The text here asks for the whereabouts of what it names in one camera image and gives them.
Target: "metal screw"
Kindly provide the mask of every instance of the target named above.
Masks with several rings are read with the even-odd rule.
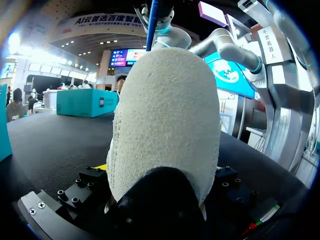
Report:
[[[36,214],[36,210],[35,210],[34,208],[31,208],[30,211],[29,211],[29,213],[30,213],[31,215],[35,215],[35,214]]]
[[[38,204],[38,207],[40,208],[40,209],[44,209],[45,208],[45,203],[44,202],[39,202],[39,204]]]

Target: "white foam object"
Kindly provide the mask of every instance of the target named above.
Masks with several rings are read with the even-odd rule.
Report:
[[[186,175],[201,204],[214,182],[220,132],[208,65],[181,48],[148,52],[129,72],[115,110],[107,157],[114,199],[150,169],[172,167]]]

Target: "robotic arm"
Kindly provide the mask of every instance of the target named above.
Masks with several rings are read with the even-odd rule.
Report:
[[[139,9],[136,7],[135,12],[140,18],[144,30],[147,33],[150,8],[146,5],[140,13]],[[184,30],[171,26],[173,17],[173,5],[162,5],[160,7],[153,37],[155,41],[152,46],[153,50],[166,47],[187,49],[191,44],[191,38]],[[219,56],[222,59],[239,63],[249,69],[252,74],[258,74],[263,65],[260,57],[253,52],[236,45],[232,34],[224,28],[217,28],[205,40],[191,47],[189,51],[202,59],[218,51]]]
[[[260,57],[236,45],[231,33],[224,28],[217,28],[189,51],[202,59],[217,51],[222,59],[241,64],[252,74],[258,74],[262,68]]]

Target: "teal box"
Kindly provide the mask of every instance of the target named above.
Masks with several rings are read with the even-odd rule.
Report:
[[[7,84],[0,84],[0,162],[12,154],[7,129],[6,98]]]
[[[116,92],[99,89],[74,89],[57,92],[56,114],[94,118],[111,113],[118,104]]]

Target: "ceiling light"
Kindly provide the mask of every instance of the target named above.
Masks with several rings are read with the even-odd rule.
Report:
[[[18,51],[20,46],[20,36],[18,33],[11,33],[8,39],[9,53],[14,54]]]

